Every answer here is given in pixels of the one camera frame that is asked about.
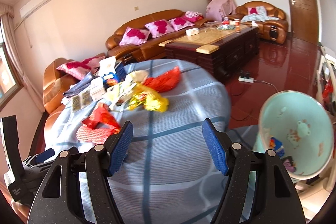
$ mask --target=curtain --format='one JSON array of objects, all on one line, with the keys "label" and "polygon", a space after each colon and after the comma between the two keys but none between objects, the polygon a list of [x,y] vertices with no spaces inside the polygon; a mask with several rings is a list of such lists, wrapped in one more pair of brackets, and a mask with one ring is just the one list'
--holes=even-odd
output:
[{"label": "curtain", "polygon": [[13,20],[14,17],[13,7],[9,5],[0,3],[0,18],[2,22],[2,27],[4,31],[4,39],[6,44],[6,49],[8,55],[17,70],[18,74],[20,75],[24,87],[27,89],[29,95],[31,96],[32,100],[36,104],[37,108],[43,113],[45,111],[43,102],[42,102],[42,95],[38,92],[38,90],[34,87],[32,82],[29,80],[28,76],[25,73],[24,67],[22,66],[18,50],[16,47],[14,29],[13,29]]}]

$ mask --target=door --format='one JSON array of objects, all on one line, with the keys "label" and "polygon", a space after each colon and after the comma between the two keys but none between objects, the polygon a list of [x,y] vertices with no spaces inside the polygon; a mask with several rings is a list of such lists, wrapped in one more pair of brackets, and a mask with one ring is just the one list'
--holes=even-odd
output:
[{"label": "door", "polygon": [[289,0],[293,37],[317,44],[319,14],[316,0]]}]

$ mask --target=white wall-mounted air conditioner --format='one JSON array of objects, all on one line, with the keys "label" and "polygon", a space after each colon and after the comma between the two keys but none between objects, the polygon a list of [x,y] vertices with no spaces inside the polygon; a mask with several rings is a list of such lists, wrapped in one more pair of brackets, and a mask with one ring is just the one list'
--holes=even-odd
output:
[{"label": "white wall-mounted air conditioner", "polygon": [[24,5],[20,9],[20,15],[22,19],[27,18],[30,16],[33,12],[35,12],[37,9],[39,9],[42,5],[48,3],[51,0],[31,0],[26,5]]}]

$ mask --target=white power strip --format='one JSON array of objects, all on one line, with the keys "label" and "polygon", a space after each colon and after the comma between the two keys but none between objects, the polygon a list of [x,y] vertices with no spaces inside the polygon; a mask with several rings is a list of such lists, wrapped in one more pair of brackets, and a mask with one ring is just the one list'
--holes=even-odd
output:
[{"label": "white power strip", "polygon": [[253,82],[254,82],[254,78],[252,78],[252,77],[250,77],[250,78],[245,78],[245,77],[240,77],[240,76],[239,76],[238,81],[240,81],[240,82],[253,83]]}]

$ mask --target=brown leather sofa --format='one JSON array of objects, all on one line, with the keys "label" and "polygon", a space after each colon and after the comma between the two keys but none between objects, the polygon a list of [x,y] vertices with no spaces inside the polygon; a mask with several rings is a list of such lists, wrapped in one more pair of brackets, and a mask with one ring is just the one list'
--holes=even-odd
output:
[{"label": "brown leather sofa", "polygon": [[[105,54],[101,53],[96,56],[105,56]],[[57,117],[65,108],[65,105],[61,103],[63,93],[67,91],[71,85],[79,82],[73,76],[66,74],[63,71],[56,70],[57,67],[69,61],[72,60],[57,58],[49,66],[47,66],[44,71],[42,100],[46,111],[49,113],[49,117],[47,118],[44,126],[45,134],[48,133]]]},{"label": "brown leather sofa", "polygon": [[[277,43],[283,44],[286,41],[288,32],[288,22],[286,20],[286,14],[280,8],[273,6],[270,3],[263,1],[250,1],[244,5],[238,6],[236,8],[235,15],[229,15],[230,20],[235,20],[236,18],[242,19],[244,16],[248,15],[247,8],[255,8],[257,6],[264,6],[267,10],[267,14],[271,17],[278,17],[279,20],[266,20],[265,22],[256,21],[259,26],[260,38],[267,40],[272,40]],[[244,22],[242,24],[251,25],[251,21]],[[273,31],[277,32],[277,38],[272,38],[270,33]]]},{"label": "brown leather sofa", "polygon": [[151,23],[157,20],[171,20],[176,17],[184,16],[185,12],[181,10],[165,10],[161,12],[156,12],[150,15],[139,17],[133,19],[121,27],[119,27],[114,34],[107,39],[105,45],[108,49],[107,56],[115,56],[117,59],[122,58],[126,54],[132,54],[133,57],[138,61],[145,61],[150,59],[159,59],[165,57],[164,47],[160,47],[159,44],[169,39],[175,39],[182,36],[185,33],[185,30],[191,28],[201,27],[204,23],[213,21],[211,19],[201,19],[196,21],[195,26],[187,27],[182,30],[165,34],[161,37],[152,38],[150,35],[147,42],[141,45],[122,45],[119,46],[121,39],[126,31],[127,27],[132,27],[136,29],[145,29],[147,23]]}]

